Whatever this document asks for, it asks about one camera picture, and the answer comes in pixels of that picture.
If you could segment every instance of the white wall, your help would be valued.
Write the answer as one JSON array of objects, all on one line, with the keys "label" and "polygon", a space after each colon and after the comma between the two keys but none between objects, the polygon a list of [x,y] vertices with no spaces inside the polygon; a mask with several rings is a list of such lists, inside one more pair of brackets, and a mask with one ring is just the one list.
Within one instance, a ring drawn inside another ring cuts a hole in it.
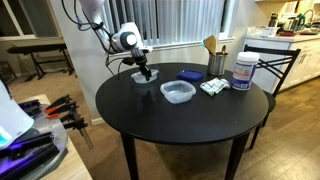
[{"label": "white wall", "polygon": [[[65,1],[68,12],[73,13],[72,2]],[[60,1],[51,0],[64,40],[77,72],[84,96],[93,119],[100,115],[95,106],[95,94],[99,86],[111,77],[105,63],[105,52],[93,31],[81,32],[65,15]],[[235,23],[235,40],[228,43],[229,58],[227,69],[232,70],[238,52],[242,51],[244,35],[248,26],[266,25],[271,12],[281,11],[284,3],[255,3],[253,0],[241,0]],[[154,51],[147,55],[149,64],[159,62],[193,62],[207,64],[208,52],[203,47],[187,47],[172,50]],[[116,71],[117,64],[111,68]]]}]

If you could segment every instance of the clear plastic container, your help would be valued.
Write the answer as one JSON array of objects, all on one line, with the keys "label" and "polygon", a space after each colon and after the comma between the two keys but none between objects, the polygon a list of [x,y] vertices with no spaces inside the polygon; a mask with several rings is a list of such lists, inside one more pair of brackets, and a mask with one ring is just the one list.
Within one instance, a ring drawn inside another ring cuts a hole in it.
[{"label": "clear plastic container", "polygon": [[157,79],[158,72],[159,71],[156,69],[151,69],[151,77],[149,81],[146,80],[146,78],[141,74],[141,72],[134,73],[131,75],[131,77],[134,79],[136,83],[145,84]]},{"label": "clear plastic container", "polygon": [[186,81],[170,81],[160,87],[161,92],[172,104],[189,101],[196,93],[194,86]]}]

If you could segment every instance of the jar lid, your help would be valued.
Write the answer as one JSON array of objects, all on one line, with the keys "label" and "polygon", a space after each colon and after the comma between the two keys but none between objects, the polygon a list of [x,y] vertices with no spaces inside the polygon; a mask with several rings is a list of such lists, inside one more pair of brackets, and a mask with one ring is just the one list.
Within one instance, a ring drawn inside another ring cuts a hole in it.
[{"label": "jar lid", "polygon": [[255,52],[239,52],[237,59],[240,61],[257,62],[260,58],[260,54]]},{"label": "jar lid", "polygon": [[203,73],[193,69],[185,69],[177,74],[177,78],[186,81],[198,81],[203,78]]}]

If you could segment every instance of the round black table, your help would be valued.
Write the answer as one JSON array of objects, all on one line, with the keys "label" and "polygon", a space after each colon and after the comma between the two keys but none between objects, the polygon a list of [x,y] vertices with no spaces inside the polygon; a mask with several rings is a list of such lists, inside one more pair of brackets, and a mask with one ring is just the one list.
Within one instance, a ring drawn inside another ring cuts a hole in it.
[{"label": "round black table", "polygon": [[[156,80],[137,84],[131,74],[137,68],[120,73],[104,82],[96,94],[96,106],[102,118],[121,133],[131,179],[138,179],[134,138],[161,144],[196,145],[233,139],[225,179],[233,179],[250,131],[265,117],[268,102],[255,84],[250,90],[224,89],[211,97],[200,84],[214,78],[207,66],[191,63],[149,65],[159,70]],[[163,83],[177,80],[184,69],[204,73],[201,81],[190,82],[196,94],[190,101],[171,104],[161,93]],[[232,73],[223,77],[229,82]]]}]

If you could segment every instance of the cable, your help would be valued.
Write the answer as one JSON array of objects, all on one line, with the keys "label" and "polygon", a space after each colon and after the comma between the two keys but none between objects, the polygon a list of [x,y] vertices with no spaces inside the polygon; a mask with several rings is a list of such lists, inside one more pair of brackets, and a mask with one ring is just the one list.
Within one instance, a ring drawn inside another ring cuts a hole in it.
[{"label": "cable", "polygon": [[111,64],[113,61],[116,61],[116,60],[119,60],[119,59],[123,59],[123,58],[115,58],[115,59],[113,59],[112,61],[110,61],[109,64]]},{"label": "cable", "polygon": [[121,64],[122,64],[122,61],[121,61],[121,63],[120,63],[119,66],[118,66],[118,80],[120,80],[120,66],[121,66]]},{"label": "cable", "polygon": [[107,58],[106,58],[106,66],[109,66],[109,57],[110,57],[110,49],[111,49],[111,46],[112,46],[112,43],[111,43],[111,38],[112,38],[112,35],[109,34],[109,32],[103,27],[103,30],[108,34],[109,36],[109,49],[108,49],[108,55],[107,55]]},{"label": "cable", "polygon": [[107,31],[107,29],[103,26],[101,27],[101,29],[108,34],[108,36],[111,38],[111,34]]},{"label": "cable", "polygon": [[86,29],[81,29],[82,25],[84,25],[84,24],[82,23],[81,19],[80,19],[79,16],[78,16],[78,13],[77,13],[77,2],[76,2],[76,0],[73,1],[73,10],[74,10],[74,14],[76,15],[76,18],[77,18],[77,21],[78,21],[78,22],[77,22],[77,24],[78,24],[78,29],[79,29],[80,31],[87,31],[87,30],[91,29],[91,28],[92,28],[91,26],[88,27],[88,28],[86,28]]},{"label": "cable", "polygon": [[107,66],[107,68],[109,69],[109,71],[111,72],[111,74],[114,76],[114,73],[111,71],[111,69],[109,68],[109,66]]},{"label": "cable", "polygon": [[61,0],[61,4],[62,4],[62,7],[63,7],[63,10],[64,10],[64,12],[66,13],[66,15],[68,16],[68,18],[70,19],[70,21],[71,22],[73,22],[73,23],[75,23],[75,24],[77,24],[77,25],[96,25],[96,26],[98,26],[99,24],[97,24],[97,23],[91,23],[91,22],[87,22],[87,23],[79,23],[79,22],[77,22],[77,21],[75,21],[75,20],[73,20],[71,17],[70,17],[70,15],[68,14],[68,12],[67,12],[67,9],[66,9],[66,7],[65,7],[65,4],[64,4],[64,0]]},{"label": "cable", "polygon": [[63,7],[64,12],[66,13],[66,15],[68,16],[68,18],[70,19],[70,21],[72,21],[72,22],[75,23],[75,24],[78,24],[76,21],[74,21],[74,20],[69,16],[69,14],[68,14],[68,12],[67,12],[67,9],[66,9],[66,7],[64,6],[64,0],[61,0],[61,4],[62,4],[62,7]]}]

